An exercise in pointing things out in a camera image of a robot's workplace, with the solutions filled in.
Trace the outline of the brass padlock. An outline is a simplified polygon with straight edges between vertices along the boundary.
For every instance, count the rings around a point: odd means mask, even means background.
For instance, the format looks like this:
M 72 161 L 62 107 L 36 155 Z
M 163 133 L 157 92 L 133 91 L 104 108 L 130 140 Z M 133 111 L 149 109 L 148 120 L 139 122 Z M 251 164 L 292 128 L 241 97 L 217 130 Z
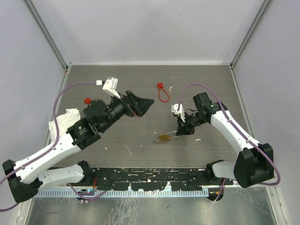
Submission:
M 158 140 L 163 143 L 171 141 L 172 139 L 177 137 L 176 133 L 177 133 L 177 131 L 171 131 L 168 133 L 164 133 L 164 134 L 158 136 Z

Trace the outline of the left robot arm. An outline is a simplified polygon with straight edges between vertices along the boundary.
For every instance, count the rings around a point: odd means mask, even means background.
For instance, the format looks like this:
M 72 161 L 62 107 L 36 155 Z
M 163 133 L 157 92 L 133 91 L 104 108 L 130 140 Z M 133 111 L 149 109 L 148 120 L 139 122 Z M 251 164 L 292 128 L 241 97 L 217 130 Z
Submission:
M 84 117 L 69 127 L 58 140 L 20 161 L 2 164 L 9 188 L 16 203 L 34 197 L 39 191 L 67 183 L 90 185 L 94 172 L 88 162 L 81 161 L 60 169 L 51 167 L 64 158 L 78 153 L 97 142 L 122 116 L 142 117 L 154 100 L 141 98 L 126 91 L 120 98 L 112 97 L 109 104 L 93 100 L 83 110 Z

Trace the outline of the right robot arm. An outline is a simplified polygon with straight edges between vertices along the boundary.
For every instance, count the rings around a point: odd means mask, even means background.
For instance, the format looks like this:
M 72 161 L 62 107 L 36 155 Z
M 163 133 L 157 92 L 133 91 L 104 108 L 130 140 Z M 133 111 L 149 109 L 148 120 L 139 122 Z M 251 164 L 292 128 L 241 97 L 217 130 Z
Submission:
M 226 178 L 247 188 L 274 178 L 273 149 L 268 143 L 261 144 L 251 137 L 235 121 L 225 105 L 212 102 L 207 93 L 193 96 L 193 101 L 196 111 L 192 114 L 185 112 L 181 104 L 172 105 L 171 112 L 177 117 L 178 124 L 176 135 L 192 135 L 197 126 L 209 123 L 237 153 L 235 162 L 218 160 L 206 165 L 205 178 L 208 183 L 215 185 Z

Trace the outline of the white cloth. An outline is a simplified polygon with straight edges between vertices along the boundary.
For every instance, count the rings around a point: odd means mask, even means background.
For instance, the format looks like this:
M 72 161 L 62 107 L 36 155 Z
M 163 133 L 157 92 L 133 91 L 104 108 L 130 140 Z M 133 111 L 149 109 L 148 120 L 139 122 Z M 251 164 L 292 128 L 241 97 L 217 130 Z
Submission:
M 66 133 L 67 129 L 80 120 L 80 112 L 77 108 L 66 109 L 66 113 L 56 118 L 59 128 L 59 138 Z M 56 141 L 57 131 L 54 121 L 48 123 L 51 146 Z

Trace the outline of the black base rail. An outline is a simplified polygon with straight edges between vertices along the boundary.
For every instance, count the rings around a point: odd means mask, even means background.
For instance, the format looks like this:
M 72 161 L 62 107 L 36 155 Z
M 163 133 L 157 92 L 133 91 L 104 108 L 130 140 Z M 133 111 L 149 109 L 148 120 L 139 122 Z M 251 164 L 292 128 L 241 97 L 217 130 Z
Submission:
M 220 186 L 222 178 L 209 180 L 198 168 L 96 168 L 91 183 L 97 190 L 196 191 L 204 186 Z

